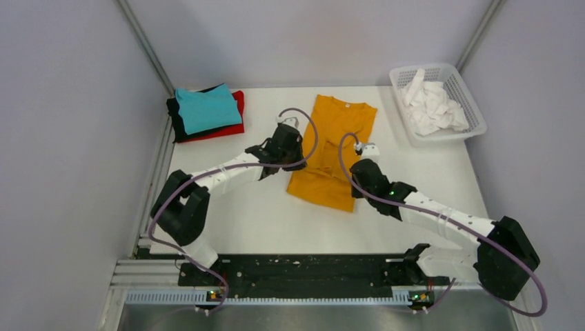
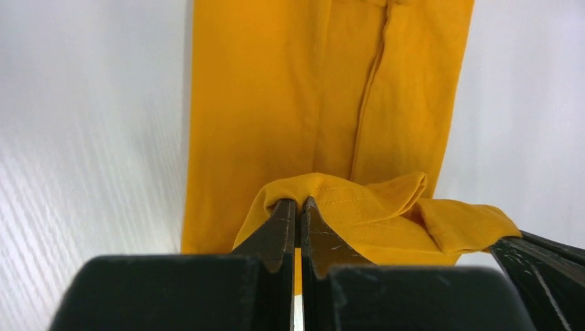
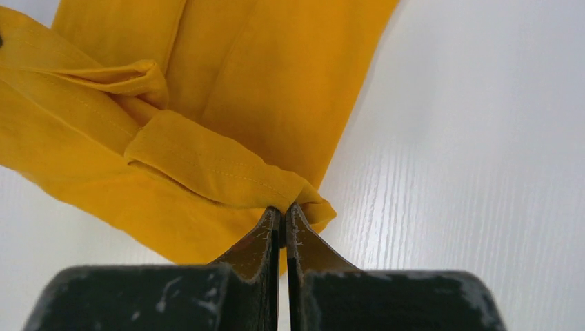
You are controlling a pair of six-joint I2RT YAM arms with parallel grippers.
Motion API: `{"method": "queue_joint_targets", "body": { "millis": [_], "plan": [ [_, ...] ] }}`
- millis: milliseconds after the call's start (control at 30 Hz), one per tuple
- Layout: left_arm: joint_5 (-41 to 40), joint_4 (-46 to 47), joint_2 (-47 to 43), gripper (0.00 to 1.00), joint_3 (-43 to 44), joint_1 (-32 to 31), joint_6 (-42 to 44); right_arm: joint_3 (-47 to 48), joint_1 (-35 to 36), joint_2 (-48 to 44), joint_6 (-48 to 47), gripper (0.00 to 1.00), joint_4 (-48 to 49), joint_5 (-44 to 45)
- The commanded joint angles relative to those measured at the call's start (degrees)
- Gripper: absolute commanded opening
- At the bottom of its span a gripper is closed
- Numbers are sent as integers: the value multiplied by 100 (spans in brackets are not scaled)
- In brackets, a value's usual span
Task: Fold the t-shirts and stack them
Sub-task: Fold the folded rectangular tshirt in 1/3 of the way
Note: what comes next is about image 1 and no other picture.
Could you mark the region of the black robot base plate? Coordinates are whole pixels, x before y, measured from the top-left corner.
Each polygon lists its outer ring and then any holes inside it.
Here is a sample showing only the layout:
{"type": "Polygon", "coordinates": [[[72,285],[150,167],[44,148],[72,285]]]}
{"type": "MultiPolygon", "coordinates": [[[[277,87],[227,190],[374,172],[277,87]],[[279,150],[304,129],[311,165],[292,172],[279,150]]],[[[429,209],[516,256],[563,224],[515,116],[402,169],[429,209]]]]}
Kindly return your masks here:
{"type": "Polygon", "coordinates": [[[210,269],[183,263],[178,284],[217,287],[223,277],[231,299],[360,299],[389,298],[397,286],[449,283],[427,277],[402,254],[221,254],[210,269]]]}

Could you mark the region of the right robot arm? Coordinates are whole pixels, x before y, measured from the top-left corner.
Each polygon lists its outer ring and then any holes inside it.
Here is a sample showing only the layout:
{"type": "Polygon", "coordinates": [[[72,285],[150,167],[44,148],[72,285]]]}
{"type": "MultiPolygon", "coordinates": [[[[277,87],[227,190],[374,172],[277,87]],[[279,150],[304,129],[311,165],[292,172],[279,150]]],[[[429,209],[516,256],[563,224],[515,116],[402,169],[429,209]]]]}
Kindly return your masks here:
{"type": "Polygon", "coordinates": [[[364,198],[382,215],[418,226],[454,244],[454,248],[424,245],[404,266],[406,278],[423,284],[430,277],[450,277],[478,283],[498,299],[513,301],[540,265],[540,257],[518,221],[475,217],[449,208],[401,181],[391,182],[377,163],[360,160],[349,170],[352,194],[364,198]]]}

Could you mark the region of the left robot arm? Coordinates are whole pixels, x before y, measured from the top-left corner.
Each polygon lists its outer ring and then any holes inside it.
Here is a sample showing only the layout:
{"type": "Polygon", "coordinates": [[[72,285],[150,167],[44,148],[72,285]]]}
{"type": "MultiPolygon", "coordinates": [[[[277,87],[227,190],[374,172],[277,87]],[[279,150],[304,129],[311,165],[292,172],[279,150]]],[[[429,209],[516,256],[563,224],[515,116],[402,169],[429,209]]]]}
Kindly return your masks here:
{"type": "Polygon", "coordinates": [[[220,279],[221,266],[216,262],[217,252],[203,235],[210,202],[280,170],[301,170],[306,164],[298,129],[280,123],[263,143],[229,161],[199,172],[175,170],[150,211],[149,239],[195,261],[195,276],[212,285],[220,279]]]}

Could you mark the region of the orange t shirt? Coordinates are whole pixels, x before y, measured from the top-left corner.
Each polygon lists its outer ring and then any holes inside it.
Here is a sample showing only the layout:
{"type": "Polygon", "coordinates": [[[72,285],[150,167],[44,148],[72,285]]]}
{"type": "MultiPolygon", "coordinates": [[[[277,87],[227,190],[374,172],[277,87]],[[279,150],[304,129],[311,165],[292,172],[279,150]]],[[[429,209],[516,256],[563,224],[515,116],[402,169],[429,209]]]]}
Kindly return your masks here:
{"type": "Polygon", "coordinates": [[[367,103],[348,103],[317,95],[311,114],[317,130],[308,126],[302,144],[305,152],[312,150],[314,142],[317,148],[307,160],[307,166],[292,173],[286,192],[309,203],[352,212],[355,198],[344,173],[359,161],[359,156],[352,139],[340,143],[348,132],[367,143],[376,115],[377,108],[367,103]]]}

